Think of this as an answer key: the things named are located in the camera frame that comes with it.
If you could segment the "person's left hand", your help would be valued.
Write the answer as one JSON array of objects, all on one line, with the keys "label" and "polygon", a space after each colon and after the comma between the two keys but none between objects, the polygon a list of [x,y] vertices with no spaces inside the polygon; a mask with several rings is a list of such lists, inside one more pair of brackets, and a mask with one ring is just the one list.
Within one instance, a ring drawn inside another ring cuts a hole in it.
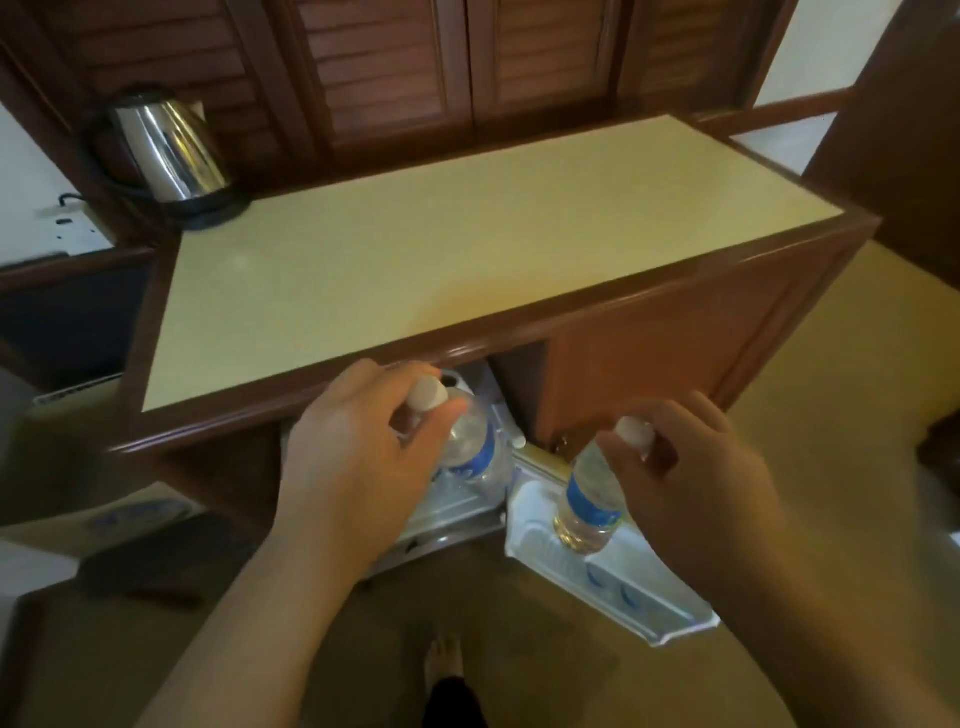
[{"label": "person's left hand", "polygon": [[293,427],[269,543],[318,571],[358,580],[402,534],[426,488],[405,487],[405,445],[391,418],[424,362],[385,368],[361,359]]}]

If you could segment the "person's right hand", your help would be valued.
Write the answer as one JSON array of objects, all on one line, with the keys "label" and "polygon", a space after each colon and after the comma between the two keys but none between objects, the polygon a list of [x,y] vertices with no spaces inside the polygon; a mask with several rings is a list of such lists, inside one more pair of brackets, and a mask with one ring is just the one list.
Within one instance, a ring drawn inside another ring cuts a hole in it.
[{"label": "person's right hand", "polygon": [[762,456],[705,394],[644,398],[627,411],[654,431],[643,456],[650,501],[626,501],[656,555],[699,596],[711,573],[760,561],[796,564],[785,512]]}]

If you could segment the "clear water bottle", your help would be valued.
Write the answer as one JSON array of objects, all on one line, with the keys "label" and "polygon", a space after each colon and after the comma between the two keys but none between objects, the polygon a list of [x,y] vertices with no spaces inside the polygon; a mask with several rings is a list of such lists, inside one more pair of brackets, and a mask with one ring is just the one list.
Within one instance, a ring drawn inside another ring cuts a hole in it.
[{"label": "clear water bottle", "polygon": [[514,478],[514,465],[494,414],[481,399],[426,375],[414,384],[390,424],[399,439],[407,442],[429,413],[454,402],[464,403],[465,410],[451,426],[425,495],[454,494],[502,504]]},{"label": "clear water bottle", "polygon": [[618,477],[594,438],[573,461],[554,529],[570,551],[592,556],[603,551],[621,528],[638,531]]}]

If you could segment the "person's left forearm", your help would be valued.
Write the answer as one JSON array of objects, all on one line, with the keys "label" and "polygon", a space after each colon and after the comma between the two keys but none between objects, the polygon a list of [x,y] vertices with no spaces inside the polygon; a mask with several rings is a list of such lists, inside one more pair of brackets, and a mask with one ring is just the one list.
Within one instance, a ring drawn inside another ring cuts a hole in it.
[{"label": "person's left forearm", "polygon": [[135,727],[296,728],[330,626],[398,537],[371,528],[273,528]]}]

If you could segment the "person's right forearm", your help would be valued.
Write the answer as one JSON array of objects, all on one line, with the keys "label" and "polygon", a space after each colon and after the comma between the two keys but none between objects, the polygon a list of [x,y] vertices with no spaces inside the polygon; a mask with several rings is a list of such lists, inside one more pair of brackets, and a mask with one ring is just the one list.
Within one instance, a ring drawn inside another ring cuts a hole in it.
[{"label": "person's right forearm", "polygon": [[960,728],[960,715],[790,561],[726,566],[702,595],[799,728]]}]

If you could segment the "white mini fridge door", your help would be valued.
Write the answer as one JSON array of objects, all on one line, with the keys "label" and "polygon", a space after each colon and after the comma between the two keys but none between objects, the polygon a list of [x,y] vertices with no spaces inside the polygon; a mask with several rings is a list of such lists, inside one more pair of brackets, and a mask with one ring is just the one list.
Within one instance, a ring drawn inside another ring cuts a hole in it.
[{"label": "white mini fridge door", "polygon": [[531,443],[512,458],[517,475],[507,501],[506,556],[652,648],[721,625],[711,605],[666,567],[637,528],[620,527],[593,555],[569,549],[554,518],[570,465]]}]

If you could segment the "wooden cabinet with cream top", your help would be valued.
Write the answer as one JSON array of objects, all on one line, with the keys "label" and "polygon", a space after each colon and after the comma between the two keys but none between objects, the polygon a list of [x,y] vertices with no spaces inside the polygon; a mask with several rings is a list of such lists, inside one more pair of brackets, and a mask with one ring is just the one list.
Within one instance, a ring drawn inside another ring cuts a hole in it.
[{"label": "wooden cabinet with cream top", "polygon": [[453,369],[879,225],[672,116],[257,200],[155,254],[106,448],[262,533],[268,435],[357,359]]}]

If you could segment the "person's bare foot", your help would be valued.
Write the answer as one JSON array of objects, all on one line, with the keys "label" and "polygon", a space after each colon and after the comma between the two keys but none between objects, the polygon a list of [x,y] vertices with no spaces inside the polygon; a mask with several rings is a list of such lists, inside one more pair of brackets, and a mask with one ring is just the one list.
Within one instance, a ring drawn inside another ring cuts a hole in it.
[{"label": "person's bare foot", "polygon": [[442,633],[431,641],[424,657],[423,677],[427,697],[444,681],[464,679],[464,657],[459,636]]}]

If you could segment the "person's black trouser leg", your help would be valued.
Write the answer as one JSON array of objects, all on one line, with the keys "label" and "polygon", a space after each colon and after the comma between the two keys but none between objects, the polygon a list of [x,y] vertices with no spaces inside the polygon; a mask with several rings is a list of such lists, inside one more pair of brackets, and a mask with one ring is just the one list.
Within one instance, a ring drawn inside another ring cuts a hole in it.
[{"label": "person's black trouser leg", "polygon": [[428,691],[421,728],[489,728],[478,698],[457,675],[440,679]]}]

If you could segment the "black kettle base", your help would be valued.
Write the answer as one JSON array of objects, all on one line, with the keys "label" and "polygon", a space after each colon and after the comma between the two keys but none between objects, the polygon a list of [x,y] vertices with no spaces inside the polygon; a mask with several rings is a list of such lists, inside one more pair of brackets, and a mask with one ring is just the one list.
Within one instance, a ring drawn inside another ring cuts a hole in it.
[{"label": "black kettle base", "polygon": [[160,202],[159,208],[175,228],[186,233],[210,230],[246,212],[252,197],[235,187],[188,200]]}]

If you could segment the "cardboard box with blue print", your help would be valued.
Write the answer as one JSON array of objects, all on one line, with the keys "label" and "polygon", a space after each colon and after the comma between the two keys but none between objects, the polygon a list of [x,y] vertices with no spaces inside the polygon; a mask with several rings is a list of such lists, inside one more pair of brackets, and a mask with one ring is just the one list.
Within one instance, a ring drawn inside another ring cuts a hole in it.
[{"label": "cardboard box with blue print", "polygon": [[118,391],[105,377],[42,394],[19,419],[0,467],[0,543],[82,559],[207,510],[103,450]]}]

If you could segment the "dark wooden side cabinet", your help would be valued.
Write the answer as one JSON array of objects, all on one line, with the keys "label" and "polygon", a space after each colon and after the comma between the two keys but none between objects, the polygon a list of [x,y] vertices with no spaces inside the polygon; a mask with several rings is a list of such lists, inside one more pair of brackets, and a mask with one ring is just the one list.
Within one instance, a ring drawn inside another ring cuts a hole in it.
[{"label": "dark wooden side cabinet", "polygon": [[41,392],[124,373],[155,250],[0,266],[0,371]]}]

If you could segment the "stainless steel electric kettle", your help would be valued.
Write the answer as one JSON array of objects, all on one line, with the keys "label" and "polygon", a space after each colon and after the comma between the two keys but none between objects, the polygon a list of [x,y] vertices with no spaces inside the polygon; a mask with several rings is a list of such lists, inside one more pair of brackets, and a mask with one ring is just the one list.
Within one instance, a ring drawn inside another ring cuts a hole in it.
[{"label": "stainless steel electric kettle", "polygon": [[[97,145],[107,134],[119,140],[140,182],[115,176],[102,160]],[[167,86],[139,83],[115,92],[88,116],[75,140],[94,176],[129,198],[185,205],[234,186],[207,122]]]}]

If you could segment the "dark wooden door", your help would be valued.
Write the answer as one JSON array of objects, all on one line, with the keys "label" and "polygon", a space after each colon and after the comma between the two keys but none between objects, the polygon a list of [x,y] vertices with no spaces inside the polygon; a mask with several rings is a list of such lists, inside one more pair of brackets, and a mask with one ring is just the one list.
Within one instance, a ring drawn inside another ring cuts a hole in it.
[{"label": "dark wooden door", "polygon": [[960,0],[903,0],[804,176],[960,292]]}]

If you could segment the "white wall socket plate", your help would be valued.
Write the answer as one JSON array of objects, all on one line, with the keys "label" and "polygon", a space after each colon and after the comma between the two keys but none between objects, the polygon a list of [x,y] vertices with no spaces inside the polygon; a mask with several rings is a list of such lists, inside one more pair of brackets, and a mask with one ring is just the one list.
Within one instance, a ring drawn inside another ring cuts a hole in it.
[{"label": "white wall socket plate", "polygon": [[70,257],[112,250],[114,232],[90,204],[78,195],[62,195],[42,207],[34,219],[52,231],[56,250]]}]

